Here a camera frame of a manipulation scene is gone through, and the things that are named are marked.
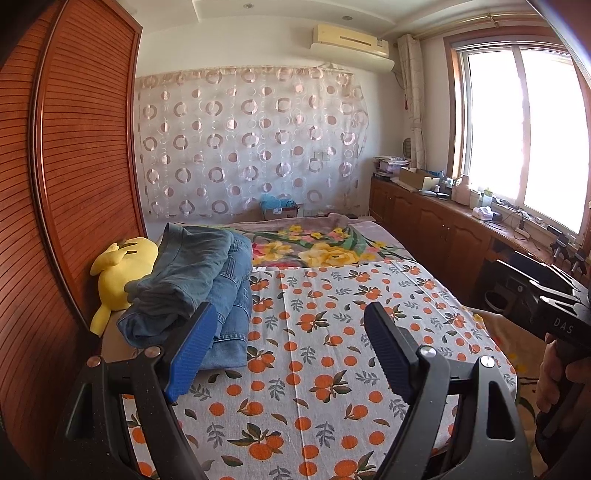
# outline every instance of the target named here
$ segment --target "bed sheet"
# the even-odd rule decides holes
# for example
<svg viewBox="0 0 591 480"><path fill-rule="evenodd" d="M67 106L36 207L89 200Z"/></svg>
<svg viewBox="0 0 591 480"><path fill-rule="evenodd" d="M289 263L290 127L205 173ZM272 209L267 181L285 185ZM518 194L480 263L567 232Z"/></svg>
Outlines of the bed sheet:
<svg viewBox="0 0 591 480"><path fill-rule="evenodd" d="M200 372L174 406L210 479L371 478L407 412L363 328L372 301L446 358L494 356L515 394L515 371L483 325L414 261L258 267L251 289L248 366ZM456 404L448 398L435 449ZM140 468L156 478L133 399L124 406Z"/></svg>

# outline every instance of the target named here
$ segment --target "circle pattern curtain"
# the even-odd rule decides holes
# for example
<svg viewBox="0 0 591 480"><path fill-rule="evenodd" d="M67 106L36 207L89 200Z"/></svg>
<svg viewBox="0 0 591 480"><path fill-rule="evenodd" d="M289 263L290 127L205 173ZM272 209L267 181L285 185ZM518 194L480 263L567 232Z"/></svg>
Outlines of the circle pattern curtain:
<svg viewBox="0 0 591 480"><path fill-rule="evenodd" d="M191 70L136 79L135 148L155 216L357 204L368 113L353 74L320 67Z"/></svg>

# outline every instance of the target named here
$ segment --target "window frame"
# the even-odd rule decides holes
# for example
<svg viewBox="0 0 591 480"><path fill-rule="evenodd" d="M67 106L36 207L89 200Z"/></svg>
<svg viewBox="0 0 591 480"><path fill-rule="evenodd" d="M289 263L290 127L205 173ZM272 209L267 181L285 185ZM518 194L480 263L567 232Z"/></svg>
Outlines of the window frame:
<svg viewBox="0 0 591 480"><path fill-rule="evenodd" d="M519 47L539 48L541 50L555 50L568 54L568 50L560 42L550 28L545 27L498 27L484 28L468 31L443 38L446 51L447 69L449 76L450 93L450 142L447 162L447 175L457 178L466 171L465 159L470 158L471 151L471 123L468 99L471 93L469 63L467 56L474 52L512 50L516 62L517 73L524 93L524 163L519 181L519 198L506 199L514 202L528 213L540 217L546 224L553 225L570 234L575 241L583 246L589 253L591 249L591 92L584 80L577 64L573 61L575 71L579 78L579 85L583 94L583 103L587 119L587 131L589 134L589 179L587 180L587 193L585 209L580 231L573 232L560 222L551 219L537 210L525 205L525 188L527 186L530 146L531 124L530 103L525 78L525 68Z"/></svg>

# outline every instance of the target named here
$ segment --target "denim jacket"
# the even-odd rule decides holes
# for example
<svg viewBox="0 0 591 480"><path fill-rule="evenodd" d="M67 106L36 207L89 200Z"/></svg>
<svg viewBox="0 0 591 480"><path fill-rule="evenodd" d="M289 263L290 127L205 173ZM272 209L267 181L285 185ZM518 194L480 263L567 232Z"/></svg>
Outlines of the denim jacket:
<svg viewBox="0 0 591 480"><path fill-rule="evenodd" d="M217 310L218 325L200 369L243 367L251 269L252 244L245 236L169 223L154 272L126 286L133 305L119 320L119 330L130 345L156 345L208 301Z"/></svg>

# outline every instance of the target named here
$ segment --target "window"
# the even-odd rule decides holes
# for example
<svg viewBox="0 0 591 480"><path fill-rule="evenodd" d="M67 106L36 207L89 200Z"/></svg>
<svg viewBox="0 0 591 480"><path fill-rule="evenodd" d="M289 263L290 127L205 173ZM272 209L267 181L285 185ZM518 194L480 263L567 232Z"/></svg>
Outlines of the window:
<svg viewBox="0 0 591 480"><path fill-rule="evenodd" d="M589 130L568 52L543 40L459 43L461 171L582 240L589 182Z"/></svg>

